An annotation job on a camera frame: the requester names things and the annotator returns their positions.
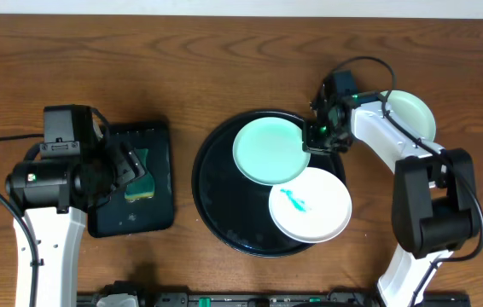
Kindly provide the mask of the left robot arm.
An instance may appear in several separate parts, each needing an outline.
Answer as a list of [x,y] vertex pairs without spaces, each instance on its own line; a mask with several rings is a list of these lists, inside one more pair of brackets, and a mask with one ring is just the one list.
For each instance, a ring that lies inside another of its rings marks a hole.
[[18,306],[74,306],[87,210],[146,174],[126,142],[102,145],[56,139],[40,144],[39,160],[24,160],[7,177],[15,226]]

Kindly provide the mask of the pale green plate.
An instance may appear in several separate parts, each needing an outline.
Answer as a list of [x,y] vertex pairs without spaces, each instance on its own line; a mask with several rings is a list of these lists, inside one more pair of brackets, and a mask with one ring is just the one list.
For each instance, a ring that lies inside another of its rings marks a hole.
[[386,121],[400,133],[433,142],[436,122],[428,105],[410,92],[394,90],[387,98],[385,109],[389,111]]

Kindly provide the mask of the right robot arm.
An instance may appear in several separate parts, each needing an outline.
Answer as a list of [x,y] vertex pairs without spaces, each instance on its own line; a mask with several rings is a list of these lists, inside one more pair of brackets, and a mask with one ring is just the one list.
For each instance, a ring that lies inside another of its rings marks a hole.
[[434,117],[419,98],[395,90],[318,95],[316,120],[303,129],[312,154],[368,145],[394,174],[392,226],[398,242],[377,283],[383,306],[416,306],[443,263],[467,261],[483,247],[483,212],[474,167],[463,149],[446,150],[417,126]]

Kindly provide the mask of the white plate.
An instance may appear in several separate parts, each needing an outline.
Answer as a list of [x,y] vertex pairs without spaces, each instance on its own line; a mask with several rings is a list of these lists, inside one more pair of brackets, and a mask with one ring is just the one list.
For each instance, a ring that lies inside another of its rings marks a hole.
[[317,244],[335,238],[346,228],[352,198],[336,175],[308,167],[295,179],[272,187],[269,212],[287,237]]

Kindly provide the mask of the mint green plate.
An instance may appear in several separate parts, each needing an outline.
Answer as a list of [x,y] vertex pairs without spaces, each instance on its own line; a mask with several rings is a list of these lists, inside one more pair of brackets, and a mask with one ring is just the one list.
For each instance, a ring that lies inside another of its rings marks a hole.
[[278,117],[263,117],[244,125],[236,134],[232,155],[245,177],[267,186],[296,178],[311,159],[302,149],[302,129]]

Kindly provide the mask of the green yellow sponge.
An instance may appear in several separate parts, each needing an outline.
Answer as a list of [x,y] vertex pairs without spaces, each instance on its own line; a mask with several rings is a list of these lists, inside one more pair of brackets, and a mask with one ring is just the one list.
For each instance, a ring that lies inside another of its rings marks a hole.
[[145,170],[145,174],[136,181],[131,182],[125,189],[125,200],[128,202],[153,198],[155,192],[154,177],[147,167],[148,149],[136,148],[135,154],[139,158],[140,165]]

